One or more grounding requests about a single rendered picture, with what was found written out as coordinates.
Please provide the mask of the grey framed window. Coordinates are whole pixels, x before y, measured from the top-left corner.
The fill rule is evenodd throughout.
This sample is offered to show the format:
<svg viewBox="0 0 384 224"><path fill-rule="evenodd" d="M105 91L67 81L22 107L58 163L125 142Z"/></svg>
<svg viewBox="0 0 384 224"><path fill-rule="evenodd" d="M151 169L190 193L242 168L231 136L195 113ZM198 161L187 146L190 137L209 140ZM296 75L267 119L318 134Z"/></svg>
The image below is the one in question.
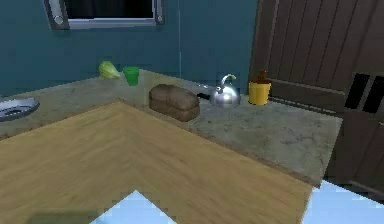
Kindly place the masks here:
<svg viewBox="0 0 384 224"><path fill-rule="evenodd" d="M164 0L41 0L52 30L156 26L165 23Z"/></svg>

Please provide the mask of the silver kettle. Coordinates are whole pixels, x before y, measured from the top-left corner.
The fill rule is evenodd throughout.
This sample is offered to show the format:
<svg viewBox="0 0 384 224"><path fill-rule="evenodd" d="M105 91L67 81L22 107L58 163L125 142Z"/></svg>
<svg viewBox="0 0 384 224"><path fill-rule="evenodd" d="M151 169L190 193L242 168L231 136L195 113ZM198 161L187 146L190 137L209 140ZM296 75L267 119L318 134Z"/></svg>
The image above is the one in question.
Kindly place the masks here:
<svg viewBox="0 0 384 224"><path fill-rule="evenodd" d="M241 96L239 90L228 82L227 79L236 80L233 74L225 75L219 85L210 92L210 103L220 108L234 108L240 105Z"/></svg>

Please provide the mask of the brown bread loaf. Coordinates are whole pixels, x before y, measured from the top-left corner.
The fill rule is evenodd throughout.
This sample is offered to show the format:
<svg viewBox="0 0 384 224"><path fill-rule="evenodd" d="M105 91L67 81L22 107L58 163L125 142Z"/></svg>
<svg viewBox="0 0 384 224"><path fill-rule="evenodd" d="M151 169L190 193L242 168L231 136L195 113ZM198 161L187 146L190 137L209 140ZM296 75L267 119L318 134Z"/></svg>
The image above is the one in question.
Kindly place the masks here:
<svg viewBox="0 0 384 224"><path fill-rule="evenodd" d="M181 122L188 122L200 114L200 101L193 92L168 84L153 87L149 94L149 108Z"/></svg>

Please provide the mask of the wooden kitchen counter cabinet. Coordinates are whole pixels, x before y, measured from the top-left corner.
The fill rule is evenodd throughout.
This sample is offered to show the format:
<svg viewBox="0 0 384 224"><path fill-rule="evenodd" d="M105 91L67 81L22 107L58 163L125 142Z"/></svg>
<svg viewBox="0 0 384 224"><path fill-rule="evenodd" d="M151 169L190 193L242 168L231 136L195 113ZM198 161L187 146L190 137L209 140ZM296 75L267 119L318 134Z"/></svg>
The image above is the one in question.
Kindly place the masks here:
<svg viewBox="0 0 384 224"><path fill-rule="evenodd" d="M339 118L281 103L180 122L152 111L168 77L142 72L33 92L39 108L0 123L0 224L119 218L126 197L176 224L301 224Z"/></svg>

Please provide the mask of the grey metal sink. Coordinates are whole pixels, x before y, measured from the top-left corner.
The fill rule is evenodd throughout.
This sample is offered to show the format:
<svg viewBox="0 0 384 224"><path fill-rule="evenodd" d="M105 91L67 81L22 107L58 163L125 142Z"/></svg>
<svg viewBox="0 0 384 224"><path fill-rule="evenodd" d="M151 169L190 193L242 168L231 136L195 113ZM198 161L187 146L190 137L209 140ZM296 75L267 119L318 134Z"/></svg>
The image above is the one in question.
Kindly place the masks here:
<svg viewBox="0 0 384 224"><path fill-rule="evenodd" d="M40 102L34 98L10 99L0 102L0 122L12 121L32 114Z"/></svg>

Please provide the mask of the green cup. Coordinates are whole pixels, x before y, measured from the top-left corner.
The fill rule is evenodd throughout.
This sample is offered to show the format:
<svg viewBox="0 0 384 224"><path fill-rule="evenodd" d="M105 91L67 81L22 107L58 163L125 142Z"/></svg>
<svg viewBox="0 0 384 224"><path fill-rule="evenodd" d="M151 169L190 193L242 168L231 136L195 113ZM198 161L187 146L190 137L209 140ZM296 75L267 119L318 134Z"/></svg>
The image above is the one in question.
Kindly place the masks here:
<svg viewBox="0 0 384 224"><path fill-rule="evenodd" d="M136 86L139 78L139 68L135 66L127 66L123 68L123 73L126 77L127 83L130 86Z"/></svg>

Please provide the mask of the dark brown wooden door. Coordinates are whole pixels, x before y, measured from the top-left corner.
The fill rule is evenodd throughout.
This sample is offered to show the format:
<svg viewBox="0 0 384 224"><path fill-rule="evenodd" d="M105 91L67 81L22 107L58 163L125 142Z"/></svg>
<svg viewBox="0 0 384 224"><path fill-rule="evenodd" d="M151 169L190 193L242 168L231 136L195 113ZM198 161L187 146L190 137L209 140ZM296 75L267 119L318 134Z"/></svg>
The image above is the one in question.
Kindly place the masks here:
<svg viewBox="0 0 384 224"><path fill-rule="evenodd" d="M284 108L264 159L384 203L384 0L258 0L260 75Z"/></svg>

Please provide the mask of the yellow soap dispenser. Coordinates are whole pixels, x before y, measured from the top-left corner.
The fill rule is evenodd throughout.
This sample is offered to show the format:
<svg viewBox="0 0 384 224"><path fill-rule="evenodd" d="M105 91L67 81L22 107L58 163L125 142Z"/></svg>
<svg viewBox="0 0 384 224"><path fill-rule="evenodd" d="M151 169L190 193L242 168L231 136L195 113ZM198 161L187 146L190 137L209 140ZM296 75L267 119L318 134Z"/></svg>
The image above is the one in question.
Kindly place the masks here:
<svg viewBox="0 0 384 224"><path fill-rule="evenodd" d="M268 101L271 81L265 75L267 71L261 70L255 81L249 82L248 102L253 105L265 105Z"/></svg>

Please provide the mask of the green lettuce head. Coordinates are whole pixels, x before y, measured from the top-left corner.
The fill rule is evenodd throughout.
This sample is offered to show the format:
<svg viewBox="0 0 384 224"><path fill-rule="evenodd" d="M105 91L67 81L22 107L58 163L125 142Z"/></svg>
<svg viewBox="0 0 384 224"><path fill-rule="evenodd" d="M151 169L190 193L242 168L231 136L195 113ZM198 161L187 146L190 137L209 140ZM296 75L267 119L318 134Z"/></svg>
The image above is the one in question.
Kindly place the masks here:
<svg viewBox="0 0 384 224"><path fill-rule="evenodd" d="M99 75L103 78L114 79L120 77L120 73L110 61L102 61L98 67L98 71Z"/></svg>

